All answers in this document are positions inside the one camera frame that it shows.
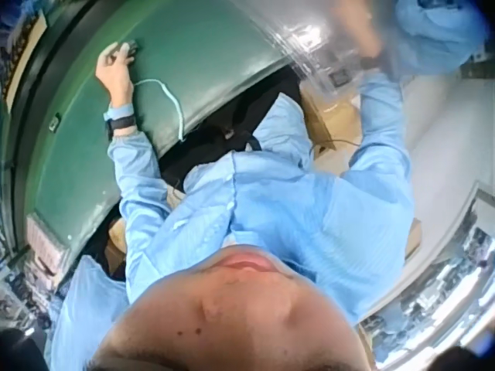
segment mouth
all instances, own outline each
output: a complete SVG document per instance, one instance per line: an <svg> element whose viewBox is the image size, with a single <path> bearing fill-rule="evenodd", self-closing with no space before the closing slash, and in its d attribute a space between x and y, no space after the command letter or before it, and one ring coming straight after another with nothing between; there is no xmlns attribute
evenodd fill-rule
<svg viewBox="0 0 495 371"><path fill-rule="evenodd" d="M232 269L249 269L263 273L280 273L275 265L266 257L256 253L236 253L220 260L212 267L228 267Z"/></svg>

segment small black object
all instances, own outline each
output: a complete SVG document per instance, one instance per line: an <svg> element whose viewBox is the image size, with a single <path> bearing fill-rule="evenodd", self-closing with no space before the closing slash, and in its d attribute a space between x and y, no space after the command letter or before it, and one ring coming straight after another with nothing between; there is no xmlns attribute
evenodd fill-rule
<svg viewBox="0 0 495 371"><path fill-rule="evenodd" d="M118 120L107 121L108 140L114 137L114 131L117 129L126 129L136 125L136 117L134 115L119 118Z"/></svg>
<svg viewBox="0 0 495 371"><path fill-rule="evenodd" d="M336 72L332 72L328 75L332 80L332 84L335 88L343 87L347 85L352 80L346 71L346 69L337 70Z"/></svg>
<svg viewBox="0 0 495 371"><path fill-rule="evenodd" d="M139 49L138 43L136 42L136 40L131 40L131 41L127 41L127 44L129 44L128 55L134 56L138 52L138 49Z"/></svg>

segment wrist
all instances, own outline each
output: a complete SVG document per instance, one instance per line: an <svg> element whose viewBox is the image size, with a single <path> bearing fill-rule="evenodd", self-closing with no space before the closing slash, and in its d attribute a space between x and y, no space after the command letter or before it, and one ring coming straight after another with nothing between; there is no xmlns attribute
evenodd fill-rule
<svg viewBox="0 0 495 371"><path fill-rule="evenodd" d="M114 109L126 106L128 104L132 104L131 97L112 96L110 99L110 105Z"/></svg>

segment black wristband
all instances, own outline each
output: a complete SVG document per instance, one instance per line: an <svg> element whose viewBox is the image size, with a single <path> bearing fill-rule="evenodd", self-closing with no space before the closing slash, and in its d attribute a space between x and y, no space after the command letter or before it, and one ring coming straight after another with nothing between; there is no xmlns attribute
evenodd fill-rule
<svg viewBox="0 0 495 371"><path fill-rule="evenodd" d="M388 75L392 80L396 80L394 67L392 66L391 56L384 49L376 58L361 58L361 68L365 71L380 70Z"/></svg>
<svg viewBox="0 0 495 371"><path fill-rule="evenodd" d="M111 140L114 137L114 131L118 129L131 128L136 125L136 117L134 115L119 118L118 120L107 121L108 139Z"/></svg>

